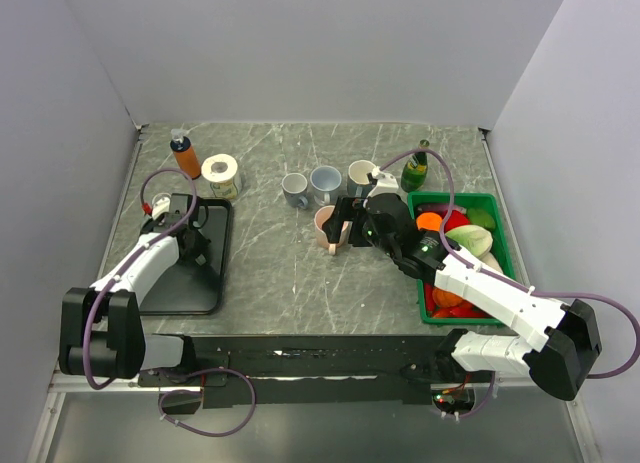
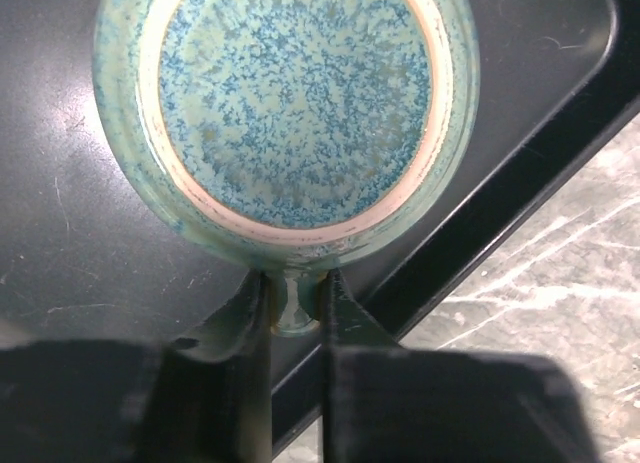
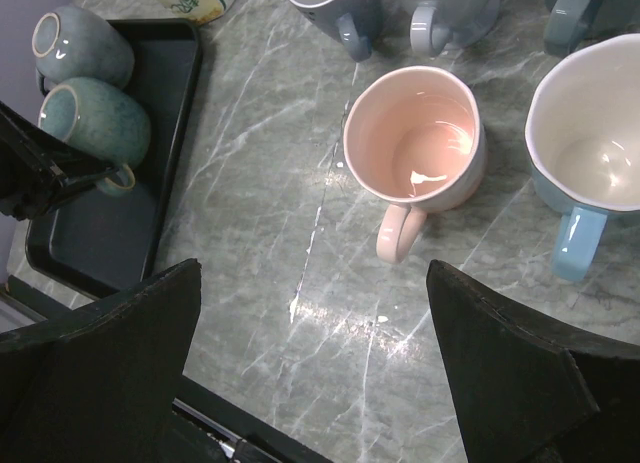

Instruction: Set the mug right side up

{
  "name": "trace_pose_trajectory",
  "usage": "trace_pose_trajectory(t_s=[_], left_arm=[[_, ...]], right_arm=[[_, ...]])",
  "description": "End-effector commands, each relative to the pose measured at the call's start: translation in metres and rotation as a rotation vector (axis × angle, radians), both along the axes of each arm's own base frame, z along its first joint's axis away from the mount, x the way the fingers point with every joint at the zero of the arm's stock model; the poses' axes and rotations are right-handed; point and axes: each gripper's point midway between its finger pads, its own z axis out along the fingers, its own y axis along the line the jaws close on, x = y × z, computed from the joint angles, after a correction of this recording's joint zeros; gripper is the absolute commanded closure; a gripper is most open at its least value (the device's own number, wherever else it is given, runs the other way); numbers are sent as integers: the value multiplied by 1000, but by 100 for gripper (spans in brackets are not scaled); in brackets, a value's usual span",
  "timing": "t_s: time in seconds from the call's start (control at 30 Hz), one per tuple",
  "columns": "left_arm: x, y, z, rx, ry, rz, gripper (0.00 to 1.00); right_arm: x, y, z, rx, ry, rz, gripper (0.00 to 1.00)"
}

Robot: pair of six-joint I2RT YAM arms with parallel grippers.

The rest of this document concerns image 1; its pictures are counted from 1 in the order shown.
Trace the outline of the pink mug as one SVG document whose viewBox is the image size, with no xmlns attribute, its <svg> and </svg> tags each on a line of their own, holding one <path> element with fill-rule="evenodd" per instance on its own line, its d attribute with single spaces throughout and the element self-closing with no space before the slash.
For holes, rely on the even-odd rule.
<svg viewBox="0 0 640 463">
<path fill-rule="evenodd" d="M 341 228 L 339 241 L 337 243 L 330 243 L 328 241 L 327 235 L 323 230 L 323 225 L 331 217 L 334 208 L 335 208 L 334 205 L 327 205 L 327 206 L 321 207 L 314 215 L 316 243 L 318 244 L 319 247 L 327 250 L 331 256 L 335 256 L 337 253 L 337 249 L 346 242 L 348 231 L 350 228 L 349 223 L 344 222 Z"/>
</svg>

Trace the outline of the grey mug with cream inside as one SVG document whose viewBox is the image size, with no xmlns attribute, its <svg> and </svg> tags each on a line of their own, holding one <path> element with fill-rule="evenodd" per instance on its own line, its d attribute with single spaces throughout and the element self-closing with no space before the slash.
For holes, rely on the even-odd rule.
<svg viewBox="0 0 640 463">
<path fill-rule="evenodd" d="M 350 197 L 367 197 L 373 188 L 368 175 L 374 168 L 375 164 L 368 160 L 358 160 L 350 164 L 347 172 L 347 194 Z"/>
</svg>

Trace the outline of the small blue-grey mug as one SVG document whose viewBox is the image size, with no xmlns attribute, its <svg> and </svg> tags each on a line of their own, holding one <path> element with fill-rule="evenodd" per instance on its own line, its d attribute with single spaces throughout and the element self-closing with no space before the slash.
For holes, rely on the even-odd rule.
<svg viewBox="0 0 640 463">
<path fill-rule="evenodd" d="M 313 198 L 320 206 L 333 205 L 338 198 L 342 176 L 332 166 L 319 166 L 310 174 Z"/>
</svg>

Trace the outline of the dark slate blue mug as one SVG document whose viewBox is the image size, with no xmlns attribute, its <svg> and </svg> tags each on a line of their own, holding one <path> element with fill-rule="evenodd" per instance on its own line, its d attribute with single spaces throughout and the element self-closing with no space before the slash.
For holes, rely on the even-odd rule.
<svg viewBox="0 0 640 463">
<path fill-rule="evenodd" d="M 307 209 L 309 201 L 307 198 L 308 181 L 301 173 L 288 173 L 281 181 L 281 188 L 286 203 L 293 208 Z"/>
</svg>

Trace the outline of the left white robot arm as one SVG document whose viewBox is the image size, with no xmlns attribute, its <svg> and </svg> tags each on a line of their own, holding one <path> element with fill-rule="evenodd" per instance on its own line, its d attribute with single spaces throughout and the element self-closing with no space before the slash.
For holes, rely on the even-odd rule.
<svg viewBox="0 0 640 463">
<path fill-rule="evenodd" d="M 198 371 L 187 339 L 145 334 L 139 306 L 159 278 L 179 261 L 202 260 L 208 240 L 196 225 L 204 200 L 173 194 L 170 209 L 146 221 L 139 239 L 118 267 L 88 288 L 63 297 L 58 364 L 66 375 L 83 375 L 95 389 L 162 369 L 177 385 Z"/>
</svg>

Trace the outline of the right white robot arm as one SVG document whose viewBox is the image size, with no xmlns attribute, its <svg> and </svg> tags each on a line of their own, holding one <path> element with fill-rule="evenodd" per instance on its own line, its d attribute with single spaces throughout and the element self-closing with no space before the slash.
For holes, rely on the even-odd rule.
<svg viewBox="0 0 640 463">
<path fill-rule="evenodd" d="M 417 227 L 396 194 L 339 197 L 322 230 L 331 243 L 351 223 L 354 247 L 374 246 L 407 276 L 452 293 L 496 318 L 514 336 L 455 330 L 437 361 L 439 374 L 459 381 L 494 371 L 528 376 L 547 394 L 574 399 L 601 353 L 594 310 L 577 297 L 537 297 L 484 265 L 466 248 Z"/>
</svg>

